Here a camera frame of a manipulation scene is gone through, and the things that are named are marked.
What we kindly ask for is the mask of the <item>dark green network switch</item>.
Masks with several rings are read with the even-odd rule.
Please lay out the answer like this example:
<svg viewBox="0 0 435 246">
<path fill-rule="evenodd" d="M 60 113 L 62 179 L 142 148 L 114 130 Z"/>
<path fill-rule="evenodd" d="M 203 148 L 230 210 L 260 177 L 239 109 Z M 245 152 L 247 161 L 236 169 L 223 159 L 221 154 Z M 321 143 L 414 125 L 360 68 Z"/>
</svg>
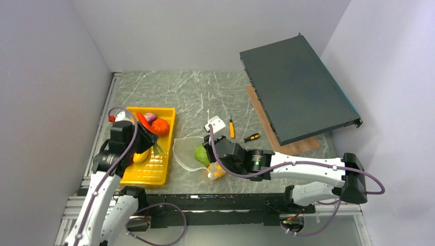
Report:
<svg viewBox="0 0 435 246">
<path fill-rule="evenodd" d="M 363 124 L 302 34 L 242 51 L 240 60 L 279 145 Z"/>
</svg>

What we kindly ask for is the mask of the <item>yellow plastic tray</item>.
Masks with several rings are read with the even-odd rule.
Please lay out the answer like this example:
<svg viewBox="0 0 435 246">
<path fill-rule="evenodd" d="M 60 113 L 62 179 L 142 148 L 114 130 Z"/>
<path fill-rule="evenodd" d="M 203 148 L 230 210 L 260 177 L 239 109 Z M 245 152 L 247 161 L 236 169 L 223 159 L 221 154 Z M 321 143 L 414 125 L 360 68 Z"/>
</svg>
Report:
<svg viewBox="0 0 435 246">
<path fill-rule="evenodd" d="M 136 116 L 136 112 L 142 114 L 154 113 L 158 118 L 165 119 L 170 124 L 170 131 L 165 136 L 160 136 L 157 143 L 164 150 L 159 156 L 153 155 L 153 149 L 149 149 L 149 155 L 142 163 L 130 165 L 121 180 L 122 185 L 151 185 L 161 186 L 166 182 L 170 153 L 173 144 L 173 131 L 176 111 L 174 108 L 156 107 L 127 107 Z"/>
</svg>

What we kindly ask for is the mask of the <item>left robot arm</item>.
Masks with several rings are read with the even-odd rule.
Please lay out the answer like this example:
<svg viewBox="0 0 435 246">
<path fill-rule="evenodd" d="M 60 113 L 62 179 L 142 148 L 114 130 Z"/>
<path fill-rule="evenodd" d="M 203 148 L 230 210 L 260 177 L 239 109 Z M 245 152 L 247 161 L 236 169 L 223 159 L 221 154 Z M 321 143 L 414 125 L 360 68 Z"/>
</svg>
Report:
<svg viewBox="0 0 435 246">
<path fill-rule="evenodd" d="M 151 149 L 158 138 L 141 123 L 112 124 L 109 138 L 93 158 L 88 192 L 64 245 L 113 245 L 129 217 L 146 211 L 145 190 L 133 186 L 121 192 L 111 212 L 108 209 L 134 154 Z"/>
</svg>

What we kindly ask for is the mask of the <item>wooden cutting board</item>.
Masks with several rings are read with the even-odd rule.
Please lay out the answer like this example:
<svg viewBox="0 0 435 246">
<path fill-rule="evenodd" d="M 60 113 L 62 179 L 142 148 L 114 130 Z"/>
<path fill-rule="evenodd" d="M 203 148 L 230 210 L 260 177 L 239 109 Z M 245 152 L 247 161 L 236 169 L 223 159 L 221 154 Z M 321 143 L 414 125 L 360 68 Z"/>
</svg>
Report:
<svg viewBox="0 0 435 246">
<path fill-rule="evenodd" d="M 269 120 L 255 92 L 254 87 L 247 86 L 245 89 L 273 151 L 287 155 L 297 155 L 307 151 L 318 149 L 320 147 L 320 144 L 315 136 L 281 146 L 278 142 L 275 132 L 271 127 L 271 124 L 269 123 Z"/>
</svg>

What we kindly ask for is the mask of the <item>black yellow screwdriver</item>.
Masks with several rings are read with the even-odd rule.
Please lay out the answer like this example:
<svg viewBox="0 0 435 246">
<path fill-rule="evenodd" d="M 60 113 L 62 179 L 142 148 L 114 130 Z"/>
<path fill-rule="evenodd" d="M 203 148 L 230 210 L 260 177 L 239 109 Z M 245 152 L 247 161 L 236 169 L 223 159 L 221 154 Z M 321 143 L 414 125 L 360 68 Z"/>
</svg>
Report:
<svg viewBox="0 0 435 246">
<path fill-rule="evenodd" d="M 256 139 L 258 139 L 258 138 L 260 138 L 260 137 L 261 137 L 261 135 L 260 135 L 259 133 L 254 133 L 254 134 L 252 134 L 252 135 L 250 135 L 250 136 L 244 138 L 244 139 L 243 139 L 243 142 L 253 141 L 253 140 L 256 140 Z"/>
</svg>

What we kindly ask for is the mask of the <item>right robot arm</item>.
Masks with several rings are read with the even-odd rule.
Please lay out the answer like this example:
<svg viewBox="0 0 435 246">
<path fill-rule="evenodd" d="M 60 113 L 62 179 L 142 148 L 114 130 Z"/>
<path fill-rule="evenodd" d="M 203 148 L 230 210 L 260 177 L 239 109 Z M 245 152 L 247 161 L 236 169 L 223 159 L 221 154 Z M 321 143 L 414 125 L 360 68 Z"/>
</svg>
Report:
<svg viewBox="0 0 435 246">
<path fill-rule="evenodd" d="M 368 201 L 364 168 L 357 156 L 345 153 L 341 158 L 297 157 L 270 150 L 244 149 L 225 136 L 212 140 L 204 137 L 203 147 L 210 161 L 228 174 L 251 181 L 300 179 L 308 184 L 286 188 L 283 207 L 294 213 L 301 207 L 328 199 L 363 204 Z"/>
</svg>

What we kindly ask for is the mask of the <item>orange pumpkin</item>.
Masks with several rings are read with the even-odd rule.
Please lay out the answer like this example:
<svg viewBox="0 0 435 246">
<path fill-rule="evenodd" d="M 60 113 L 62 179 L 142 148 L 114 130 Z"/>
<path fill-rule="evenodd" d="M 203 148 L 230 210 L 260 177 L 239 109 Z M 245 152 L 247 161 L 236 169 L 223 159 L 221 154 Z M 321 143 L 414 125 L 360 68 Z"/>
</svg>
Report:
<svg viewBox="0 0 435 246">
<path fill-rule="evenodd" d="M 170 124 L 165 119 L 157 118 L 151 123 L 150 131 L 157 136 L 165 136 L 170 131 Z"/>
</svg>

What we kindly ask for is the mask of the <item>small yellow screwdriver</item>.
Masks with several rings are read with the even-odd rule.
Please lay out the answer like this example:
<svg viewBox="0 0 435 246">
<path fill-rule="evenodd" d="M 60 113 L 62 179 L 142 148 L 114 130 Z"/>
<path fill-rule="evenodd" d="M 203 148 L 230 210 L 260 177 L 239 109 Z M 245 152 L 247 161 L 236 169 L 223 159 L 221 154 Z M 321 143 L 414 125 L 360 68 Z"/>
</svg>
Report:
<svg viewBox="0 0 435 246">
<path fill-rule="evenodd" d="M 232 115 L 230 115 L 229 126 L 230 126 L 230 137 L 235 138 L 235 128 L 232 120 Z"/>
</svg>

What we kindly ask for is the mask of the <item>orange carrot with green top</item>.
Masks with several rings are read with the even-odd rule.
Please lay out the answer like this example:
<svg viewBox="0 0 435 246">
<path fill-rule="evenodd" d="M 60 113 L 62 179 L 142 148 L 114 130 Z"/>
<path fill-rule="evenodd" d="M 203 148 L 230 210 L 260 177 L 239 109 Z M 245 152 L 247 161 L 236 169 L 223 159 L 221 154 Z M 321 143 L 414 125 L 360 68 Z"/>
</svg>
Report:
<svg viewBox="0 0 435 246">
<path fill-rule="evenodd" d="M 145 127 L 145 129 L 147 130 L 147 132 L 149 132 L 151 134 L 151 138 L 154 141 L 153 144 L 153 155 L 154 156 L 159 156 L 160 154 L 164 153 L 164 150 L 161 148 L 161 146 L 157 143 L 159 136 L 156 135 L 156 133 L 152 130 L 151 126 L 148 124 L 145 116 L 143 114 L 141 114 L 140 112 L 136 112 L 136 116 L 139 120 L 139 122 Z"/>
</svg>

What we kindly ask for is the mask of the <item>green cabbage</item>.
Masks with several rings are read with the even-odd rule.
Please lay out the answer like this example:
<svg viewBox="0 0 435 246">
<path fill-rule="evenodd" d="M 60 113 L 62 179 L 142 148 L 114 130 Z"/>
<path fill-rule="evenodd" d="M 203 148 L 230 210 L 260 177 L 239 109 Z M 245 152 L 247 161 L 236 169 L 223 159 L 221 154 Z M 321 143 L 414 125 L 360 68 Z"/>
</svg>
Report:
<svg viewBox="0 0 435 246">
<path fill-rule="evenodd" d="M 202 145 L 199 145 L 195 149 L 194 158 L 196 161 L 198 161 L 200 164 L 202 164 L 206 168 L 209 167 L 210 161 L 208 159 L 207 151 Z"/>
</svg>

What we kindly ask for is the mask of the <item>clear dotted zip bag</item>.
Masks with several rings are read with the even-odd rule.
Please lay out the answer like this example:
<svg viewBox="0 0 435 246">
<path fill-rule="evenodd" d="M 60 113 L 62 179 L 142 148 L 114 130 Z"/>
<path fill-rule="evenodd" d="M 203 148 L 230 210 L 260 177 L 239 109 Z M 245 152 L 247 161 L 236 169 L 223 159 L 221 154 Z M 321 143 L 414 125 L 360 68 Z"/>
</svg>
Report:
<svg viewBox="0 0 435 246">
<path fill-rule="evenodd" d="M 176 162 L 186 171 L 202 171 L 206 178 L 208 170 L 194 158 L 195 149 L 204 143 L 204 139 L 199 136 L 176 138 L 173 143 L 173 155 Z"/>
</svg>

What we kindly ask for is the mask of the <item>purple onion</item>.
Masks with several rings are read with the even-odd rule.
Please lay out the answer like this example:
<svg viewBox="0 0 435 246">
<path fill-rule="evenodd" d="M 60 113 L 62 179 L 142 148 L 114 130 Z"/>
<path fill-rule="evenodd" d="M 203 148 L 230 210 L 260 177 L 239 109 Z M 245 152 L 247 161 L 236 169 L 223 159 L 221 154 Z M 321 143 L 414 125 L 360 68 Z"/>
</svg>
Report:
<svg viewBox="0 0 435 246">
<path fill-rule="evenodd" d="M 146 113 L 143 116 L 149 125 L 151 125 L 157 119 L 157 115 L 154 113 Z"/>
</svg>

